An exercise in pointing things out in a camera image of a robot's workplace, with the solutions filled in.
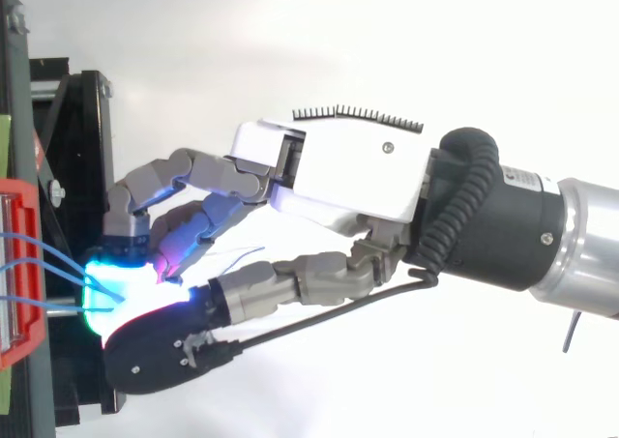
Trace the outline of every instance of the red clamp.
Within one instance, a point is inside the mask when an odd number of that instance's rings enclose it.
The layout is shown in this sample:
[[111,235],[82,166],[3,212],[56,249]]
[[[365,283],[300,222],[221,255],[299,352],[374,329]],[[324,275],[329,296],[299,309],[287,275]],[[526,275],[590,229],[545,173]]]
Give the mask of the red clamp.
[[[41,239],[39,192],[36,186],[15,179],[0,179],[2,232]],[[22,257],[43,258],[40,247],[19,239],[0,238],[0,263]],[[43,271],[36,264],[19,264],[0,276],[0,294],[31,300],[44,299]],[[41,307],[0,301],[0,370],[28,356],[45,338],[45,313]]]

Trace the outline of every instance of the white background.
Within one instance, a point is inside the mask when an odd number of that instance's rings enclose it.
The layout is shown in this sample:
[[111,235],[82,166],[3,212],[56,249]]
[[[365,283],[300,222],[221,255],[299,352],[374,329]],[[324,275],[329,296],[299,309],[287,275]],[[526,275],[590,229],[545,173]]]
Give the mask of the white background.
[[[619,188],[617,0],[21,1],[32,56],[70,56],[74,72],[113,81],[118,178],[180,146],[224,155],[243,121],[344,102],[424,122],[436,142],[479,127],[504,164]],[[268,210],[218,247],[249,245],[267,247],[256,258],[348,247]],[[206,258],[192,276],[222,265]],[[241,335],[309,312],[287,307]],[[58,433],[618,435],[619,323],[584,317],[565,356],[569,319],[529,294],[443,277]]]

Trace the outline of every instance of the blue light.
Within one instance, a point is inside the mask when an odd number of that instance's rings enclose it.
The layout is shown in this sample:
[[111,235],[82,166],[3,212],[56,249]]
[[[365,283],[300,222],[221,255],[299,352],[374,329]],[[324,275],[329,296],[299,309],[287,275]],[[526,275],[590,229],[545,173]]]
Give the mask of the blue light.
[[125,298],[116,303],[109,296],[91,287],[84,288],[83,307],[111,307],[111,312],[86,312],[89,327],[103,339],[119,327],[147,312],[186,302],[190,299],[188,288],[172,283],[157,283],[157,271],[152,264],[144,267],[125,268],[91,261],[86,272],[103,286]]

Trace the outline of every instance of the blue wire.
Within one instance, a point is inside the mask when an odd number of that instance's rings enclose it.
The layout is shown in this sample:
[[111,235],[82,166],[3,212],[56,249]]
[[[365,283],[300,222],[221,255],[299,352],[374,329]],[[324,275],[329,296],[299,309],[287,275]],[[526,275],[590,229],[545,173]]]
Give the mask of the blue wire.
[[77,312],[84,312],[86,310],[90,312],[111,312],[112,310],[114,310],[113,307],[78,307],[55,305],[53,303],[45,303],[43,301],[31,300],[30,298],[22,298],[21,296],[0,296],[0,301],[15,301],[16,303],[24,303],[26,305],[42,307],[44,309],[75,310]]
[[223,275],[223,274],[226,274],[227,272],[229,272],[230,269],[232,269],[234,266],[236,266],[239,263],[239,261],[241,261],[241,259],[243,259],[244,257],[249,256],[250,254],[253,254],[255,252],[262,251],[263,249],[264,249],[264,247],[258,247],[258,248],[251,249],[251,250],[249,250],[247,252],[244,252],[239,257],[237,257],[232,264],[230,264],[228,267],[226,267],[225,271],[223,271],[221,274]]
[[[125,301],[125,298],[123,298],[122,296],[120,296],[120,295],[118,295],[118,294],[108,290],[96,278],[88,275],[88,273],[86,272],[86,269],[84,269],[79,264],[77,264],[75,261],[73,261],[68,255],[62,253],[61,251],[59,251],[58,249],[56,249],[54,247],[51,247],[47,243],[44,243],[41,240],[37,240],[36,238],[30,237],[28,235],[23,235],[21,233],[13,233],[13,232],[0,232],[0,238],[14,238],[14,239],[18,239],[18,240],[23,240],[24,242],[31,243],[33,245],[37,245],[37,246],[43,248],[45,251],[53,254],[58,259],[60,259],[61,261],[65,262],[66,264],[68,264],[72,268],[74,268],[76,271],[78,271],[83,276],[88,277],[90,279],[90,281],[93,282],[95,289],[97,289],[97,290],[101,291],[102,293],[104,293],[105,295],[109,296],[112,300],[114,300],[114,302],[122,303],[123,301]],[[72,278],[68,278],[68,280],[70,280],[70,281],[72,281],[74,283],[74,280],[73,280],[74,277],[73,276],[70,276],[70,277],[72,277]]]
[[95,285],[90,285],[90,284],[86,283],[84,280],[82,280],[81,278],[74,277],[71,274],[66,273],[65,271],[61,271],[57,267],[52,266],[51,264],[43,261],[42,259],[38,259],[36,257],[20,257],[19,259],[16,259],[15,261],[11,261],[8,264],[5,264],[4,266],[1,266],[0,267],[0,272],[8,271],[9,269],[12,269],[13,267],[15,267],[15,266],[17,266],[19,264],[37,264],[37,265],[43,267],[44,269],[47,269],[48,271],[52,272],[53,274],[56,274],[58,277],[65,278],[66,280],[70,281],[71,283],[74,283],[75,285],[89,286],[89,287],[93,288],[96,291],[101,291],[102,293],[106,294],[107,296],[109,296],[113,300],[116,300],[117,298],[122,298],[120,295],[117,295],[116,293],[114,293],[112,291],[109,291],[105,287],[104,288],[99,288],[99,287],[97,287]]
[[37,264],[43,267],[44,269],[47,269],[48,271],[52,272],[53,274],[56,274],[58,277],[65,278],[71,283],[74,283],[79,286],[88,286],[86,283],[84,283],[84,280],[82,280],[81,278],[74,277],[71,274],[66,273],[65,271],[61,271],[57,267],[54,267],[51,264],[41,259],[38,259],[36,257],[20,257],[19,259],[16,259],[15,261],[11,261],[10,263],[5,264],[4,266],[0,267],[0,272],[8,271],[9,269],[12,269],[13,267],[19,264]]

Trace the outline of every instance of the black cable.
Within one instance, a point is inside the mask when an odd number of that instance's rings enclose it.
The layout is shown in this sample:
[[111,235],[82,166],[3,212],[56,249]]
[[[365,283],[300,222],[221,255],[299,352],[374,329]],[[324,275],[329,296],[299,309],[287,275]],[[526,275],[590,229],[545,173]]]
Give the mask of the black cable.
[[494,139],[478,129],[462,128],[443,137],[440,149],[469,162],[458,190],[419,240],[413,263],[424,270],[409,271],[411,277],[437,280],[462,230],[481,209],[500,170]]
[[312,327],[321,322],[326,322],[327,320],[331,320],[334,317],[339,317],[340,315],[344,315],[360,307],[364,307],[364,306],[370,305],[371,303],[376,303],[377,301],[384,300],[385,298],[390,298],[392,296],[396,296],[401,293],[406,293],[408,291],[424,290],[427,288],[431,288],[433,286],[436,286],[436,283],[433,280],[430,280],[430,281],[422,280],[422,281],[416,281],[413,283],[406,283],[404,285],[390,288],[389,290],[384,290],[378,293],[374,293],[373,295],[365,296],[365,298],[361,298],[359,300],[353,301],[352,303],[348,303],[347,305],[336,307],[335,309],[331,309],[331,310],[328,310],[327,312],[323,312],[322,314],[314,315],[313,317],[310,317],[308,319],[295,322],[294,324],[286,325],[285,327],[281,327],[280,329],[275,329],[271,332],[267,332],[266,334],[255,336],[254,338],[246,339],[245,341],[241,342],[241,349],[245,350],[248,348],[252,348],[253,346],[257,346],[258,344],[266,343],[267,341],[271,341],[273,339],[279,338],[281,336],[290,335],[294,332],[298,332],[308,327]]

